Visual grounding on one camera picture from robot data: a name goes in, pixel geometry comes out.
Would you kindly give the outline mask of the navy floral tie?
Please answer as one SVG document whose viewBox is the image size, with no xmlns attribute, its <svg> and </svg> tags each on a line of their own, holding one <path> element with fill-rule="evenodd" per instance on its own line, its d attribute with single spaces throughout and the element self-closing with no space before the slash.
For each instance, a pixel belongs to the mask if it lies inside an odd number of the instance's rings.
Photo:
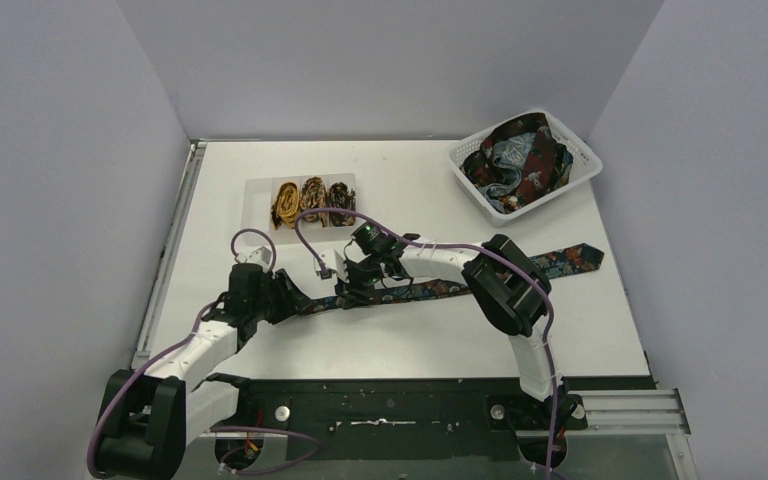
<svg viewBox="0 0 768 480">
<path fill-rule="evenodd" d="M 549 279 L 574 276 L 598 271 L 605 258 L 605 252 L 587 243 L 554 250 L 532 256 L 530 260 L 539 267 Z M 470 295 L 470 289 L 461 283 L 442 279 L 432 279 L 422 283 L 410 282 L 404 286 L 375 289 L 371 300 L 360 303 L 363 306 L 392 305 L 417 301 L 446 299 Z M 308 316 L 331 310 L 345 310 L 358 307 L 358 304 L 344 305 L 339 296 L 314 299 L 300 316 Z"/>
</svg>

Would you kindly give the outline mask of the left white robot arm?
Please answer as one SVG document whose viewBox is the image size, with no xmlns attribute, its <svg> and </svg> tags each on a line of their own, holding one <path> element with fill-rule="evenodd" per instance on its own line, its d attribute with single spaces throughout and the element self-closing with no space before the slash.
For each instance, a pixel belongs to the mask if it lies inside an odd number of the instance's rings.
<svg viewBox="0 0 768 480">
<path fill-rule="evenodd" d="M 109 378 L 86 464 L 96 479 L 171 479 L 187 447 L 223 422 L 240 430 L 256 403 L 248 381 L 215 369 L 235 356 L 259 322 L 278 324 L 311 307 L 284 270 L 258 263 L 232 267 L 228 287 L 196 315 L 185 338 L 133 371 Z"/>
</svg>

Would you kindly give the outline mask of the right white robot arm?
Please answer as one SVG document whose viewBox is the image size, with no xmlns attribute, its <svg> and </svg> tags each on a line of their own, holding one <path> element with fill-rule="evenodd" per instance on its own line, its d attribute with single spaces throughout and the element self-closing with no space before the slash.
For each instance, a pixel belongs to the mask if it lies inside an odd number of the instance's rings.
<svg viewBox="0 0 768 480">
<path fill-rule="evenodd" d="M 479 244 L 442 244 L 413 234 L 399 239 L 364 224 L 352 239 L 362 248 L 361 261 L 335 250 L 318 256 L 320 276 L 334 274 L 339 295 L 367 303 L 373 285 L 385 277 L 463 284 L 488 322 L 508 336 L 523 393 L 540 402 L 557 393 L 561 380 L 546 334 L 554 315 L 551 284 L 511 238 L 496 234 Z"/>
</svg>

